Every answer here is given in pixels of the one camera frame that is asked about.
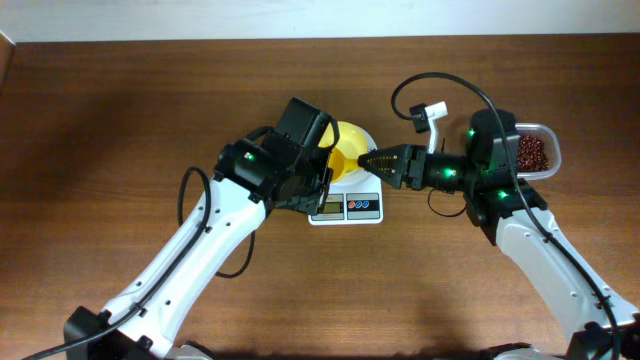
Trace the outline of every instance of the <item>white wall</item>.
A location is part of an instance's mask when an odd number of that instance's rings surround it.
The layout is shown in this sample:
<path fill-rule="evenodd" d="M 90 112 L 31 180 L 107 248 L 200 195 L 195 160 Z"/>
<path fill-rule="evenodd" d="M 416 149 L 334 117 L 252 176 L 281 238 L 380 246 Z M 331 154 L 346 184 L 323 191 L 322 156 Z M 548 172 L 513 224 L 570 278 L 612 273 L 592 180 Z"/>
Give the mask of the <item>white wall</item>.
<path fill-rule="evenodd" d="M 640 31 L 640 0 L 0 0 L 14 42 Z"/>

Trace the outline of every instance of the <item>clear plastic container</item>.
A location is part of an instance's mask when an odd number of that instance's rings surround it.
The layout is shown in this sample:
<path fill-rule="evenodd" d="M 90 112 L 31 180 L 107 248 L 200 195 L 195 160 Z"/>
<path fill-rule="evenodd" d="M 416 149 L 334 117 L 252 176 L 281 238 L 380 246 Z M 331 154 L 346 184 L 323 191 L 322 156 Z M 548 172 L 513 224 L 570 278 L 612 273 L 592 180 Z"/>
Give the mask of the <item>clear plastic container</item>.
<path fill-rule="evenodd" d="M 562 165 L 562 155 L 560 154 L 560 144 L 553 130 L 541 124 L 520 124 L 516 123 L 516 130 L 520 135 L 531 135 L 542 140 L 544 143 L 544 153 L 549 159 L 549 170 L 538 172 L 519 172 L 518 177 L 530 180 L 542 180 L 555 175 Z"/>

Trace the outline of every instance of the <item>red beans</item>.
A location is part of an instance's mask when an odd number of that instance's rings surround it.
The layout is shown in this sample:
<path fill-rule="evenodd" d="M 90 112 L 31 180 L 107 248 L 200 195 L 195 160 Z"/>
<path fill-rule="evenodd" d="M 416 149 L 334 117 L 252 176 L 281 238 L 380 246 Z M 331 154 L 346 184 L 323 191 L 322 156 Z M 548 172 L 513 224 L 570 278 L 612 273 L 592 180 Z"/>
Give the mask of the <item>red beans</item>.
<path fill-rule="evenodd" d="M 549 170 L 549 159 L 544 153 L 544 143 L 535 136 L 520 137 L 518 149 L 520 172 L 538 172 Z"/>

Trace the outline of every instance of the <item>black wire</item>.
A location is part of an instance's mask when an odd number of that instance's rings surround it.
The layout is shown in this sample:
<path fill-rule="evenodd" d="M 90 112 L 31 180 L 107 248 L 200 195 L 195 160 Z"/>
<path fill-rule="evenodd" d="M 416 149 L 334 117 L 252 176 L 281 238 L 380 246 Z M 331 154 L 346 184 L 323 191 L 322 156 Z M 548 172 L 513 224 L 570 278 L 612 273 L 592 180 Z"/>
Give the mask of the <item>black wire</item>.
<path fill-rule="evenodd" d="M 184 223 L 183 216 L 182 216 L 182 205 L 184 203 L 184 193 L 186 189 L 187 189 L 187 181 L 186 179 L 183 179 L 182 183 L 180 184 L 180 190 L 178 191 L 178 225 L 180 226 L 182 226 L 182 224 Z M 249 251 L 247 252 L 247 258 L 245 259 L 244 264 L 242 265 L 240 270 L 234 272 L 233 274 L 225 274 L 223 272 L 218 271 L 216 272 L 216 276 L 221 277 L 223 279 L 233 279 L 235 277 L 242 275 L 242 273 L 247 269 L 247 267 L 249 266 L 249 263 L 251 262 L 251 257 L 253 256 L 253 247 L 255 245 L 255 242 L 256 242 L 256 232 L 252 231 L 251 241 L 249 242 Z"/>
<path fill-rule="evenodd" d="M 403 113 L 401 113 L 398 110 L 398 108 L 396 106 L 396 98 L 398 97 L 398 93 L 400 92 L 400 90 L 402 90 L 402 88 L 404 88 L 408 84 L 410 84 L 410 83 L 412 83 L 412 82 L 414 82 L 416 80 L 427 79 L 427 78 L 441 78 L 441 79 L 447 79 L 447 80 L 451 80 L 453 82 L 456 82 L 456 83 L 468 88 L 469 90 L 473 91 L 476 95 L 478 95 L 485 102 L 485 104 L 487 104 L 487 106 L 489 107 L 489 109 L 493 113 L 493 116 L 496 119 L 496 122 L 498 123 L 498 129 L 500 130 L 500 137 L 502 138 L 502 143 L 504 145 L 503 146 L 504 147 L 504 152 L 505 152 L 505 155 L 507 156 L 507 166 L 509 168 L 509 174 L 511 175 L 511 180 L 513 182 L 513 187 L 515 188 L 516 193 L 518 193 L 518 196 L 520 197 L 520 200 L 522 201 L 522 205 L 524 207 L 525 212 L 527 213 L 527 215 L 531 219 L 531 222 L 538 229 L 538 231 L 540 231 L 540 233 L 545 237 L 545 239 L 548 242 L 550 242 L 551 244 L 553 244 L 558 249 L 558 251 L 560 251 L 560 253 L 562 253 L 562 255 L 567 258 L 567 260 L 569 260 L 569 262 L 576 268 L 576 270 L 578 270 L 580 275 L 582 275 L 584 280 L 589 284 L 589 286 L 591 287 L 591 289 L 595 293 L 596 297 L 598 298 L 598 301 L 599 301 L 600 305 L 604 309 L 604 311 L 605 311 L 605 313 L 607 315 L 607 318 L 609 319 L 609 322 L 611 323 L 611 336 L 613 338 L 613 350 L 612 350 L 612 353 L 611 353 L 611 359 L 618 360 L 618 358 L 620 357 L 620 343 L 619 343 L 619 341 L 617 339 L 618 338 L 619 329 L 618 329 L 618 323 L 616 322 L 616 318 L 613 315 L 613 311 L 611 310 L 611 305 L 609 304 L 607 298 L 600 291 L 600 288 L 598 287 L 598 285 L 595 283 L 595 281 L 591 278 L 591 276 L 584 269 L 584 267 L 582 267 L 582 265 L 578 262 L 578 260 L 576 260 L 576 258 L 573 257 L 573 255 L 564 246 L 562 246 L 562 244 L 560 244 L 560 242 L 558 242 L 558 240 L 553 236 L 553 234 L 551 234 L 549 231 L 547 231 L 547 229 L 545 229 L 542 226 L 540 221 L 538 221 L 538 219 L 533 214 L 533 211 L 531 211 L 531 208 L 527 204 L 527 200 L 524 197 L 522 189 L 520 188 L 520 184 L 518 183 L 518 175 L 516 173 L 513 161 L 511 160 L 511 150 L 507 146 L 507 135 L 506 135 L 506 133 L 504 131 L 504 126 L 502 125 L 502 120 L 500 120 L 500 115 L 498 114 L 498 110 L 496 109 L 495 105 L 493 105 L 493 102 L 491 101 L 491 99 L 489 99 L 489 96 L 487 96 L 487 94 L 485 94 L 484 91 L 482 91 L 479 87 L 477 87 L 477 86 L 473 85 L 472 83 L 470 83 L 470 82 L 468 82 L 468 81 L 466 81 L 466 80 L 464 80 L 462 78 L 459 78 L 459 77 L 457 77 L 455 75 L 451 75 L 451 74 L 447 74 L 447 73 L 440 73 L 440 72 L 426 72 L 426 73 L 417 74 L 417 75 L 414 75 L 414 76 L 408 78 L 407 80 L 405 80 L 402 83 L 400 83 L 400 85 L 398 85 L 398 87 L 393 91 L 393 95 L 391 96 L 391 107 L 393 108 L 393 112 L 395 112 L 396 115 L 398 115 L 402 119 L 413 120 L 414 117 L 406 116 L 406 115 L 404 115 Z"/>
<path fill-rule="evenodd" d="M 436 191 L 436 188 L 431 189 L 431 191 L 429 191 L 429 196 L 427 196 L 427 205 L 429 205 L 429 209 L 431 209 L 431 211 L 433 211 L 434 213 L 442 216 L 442 217 L 458 217 L 462 214 L 464 214 L 464 212 L 467 210 L 467 204 L 464 205 L 464 207 L 462 208 L 462 210 L 458 211 L 457 213 L 454 214 L 443 214 L 441 212 L 436 211 L 436 209 L 434 209 L 431 206 L 431 194 Z"/>
<path fill-rule="evenodd" d="M 143 309 L 144 305 L 153 297 L 153 295 L 155 295 L 155 293 L 158 291 L 158 289 L 160 289 L 162 284 L 164 284 L 164 282 L 169 278 L 169 276 L 171 275 L 173 270 L 175 270 L 175 268 L 180 264 L 182 259 L 189 252 L 189 250 L 191 250 L 191 248 L 193 248 L 193 246 L 196 244 L 196 242 L 200 238 L 200 235 L 202 235 L 202 233 L 205 231 L 205 229 L 207 227 L 207 223 L 209 222 L 209 215 L 211 214 L 211 187 L 209 185 L 209 178 L 204 173 L 204 171 L 202 171 L 201 169 L 199 169 L 197 167 L 193 167 L 193 166 L 190 167 L 189 169 L 187 169 L 187 171 L 185 172 L 185 174 L 184 174 L 184 176 L 182 178 L 182 184 L 180 184 L 180 188 L 182 189 L 183 187 L 186 187 L 186 183 L 189 180 L 189 176 L 191 176 L 191 173 L 194 172 L 194 171 L 197 172 L 198 175 L 200 175 L 200 177 L 202 178 L 202 184 L 204 185 L 205 206 L 204 206 L 204 215 L 202 216 L 202 221 L 200 221 L 200 223 L 198 224 L 198 227 L 196 228 L 196 232 L 193 234 L 193 236 L 191 236 L 191 239 L 189 239 L 189 241 L 187 242 L 185 247 L 180 251 L 178 256 L 176 256 L 176 258 L 171 262 L 171 264 L 169 264 L 167 269 L 165 269 L 165 271 L 162 273 L 160 278 L 154 283 L 154 285 L 142 297 L 142 299 L 140 299 L 138 302 L 132 304 L 131 305 L 131 309 L 129 310 L 129 312 L 127 312 L 122 318 L 118 319 L 116 322 L 114 322 L 113 324 L 111 324 L 108 327 L 104 328 L 103 330 L 101 330 L 101 331 L 99 331 L 99 332 L 97 332 L 97 333 L 95 333 L 93 335 L 88 335 L 88 336 L 85 336 L 83 338 L 68 342 L 66 344 L 58 345 L 58 346 L 52 347 L 50 349 L 40 351 L 40 352 L 35 353 L 33 355 L 27 356 L 26 358 L 24 358 L 22 360 L 43 359 L 43 358 L 46 358 L 46 357 L 49 357 L 49 356 L 52 356 L 52 355 L 67 351 L 67 350 L 71 350 L 71 349 L 73 349 L 73 348 L 75 348 L 77 346 L 86 344 L 88 342 L 98 340 L 101 337 L 113 332 L 114 330 L 117 330 L 122 324 L 124 324 L 125 322 L 129 321 L 132 317 L 137 315 L 138 312 Z"/>

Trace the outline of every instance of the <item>bowl of beans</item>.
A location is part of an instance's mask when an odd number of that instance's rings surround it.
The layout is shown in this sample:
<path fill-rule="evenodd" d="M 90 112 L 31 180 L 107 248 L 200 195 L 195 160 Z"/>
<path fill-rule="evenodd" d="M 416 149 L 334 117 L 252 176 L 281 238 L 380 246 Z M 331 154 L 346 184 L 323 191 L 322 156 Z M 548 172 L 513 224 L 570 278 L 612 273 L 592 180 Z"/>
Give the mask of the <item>bowl of beans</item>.
<path fill-rule="evenodd" d="M 541 124 L 516 123 L 520 134 L 518 177 L 529 180 L 549 178 L 560 169 L 562 155 L 553 130 Z"/>

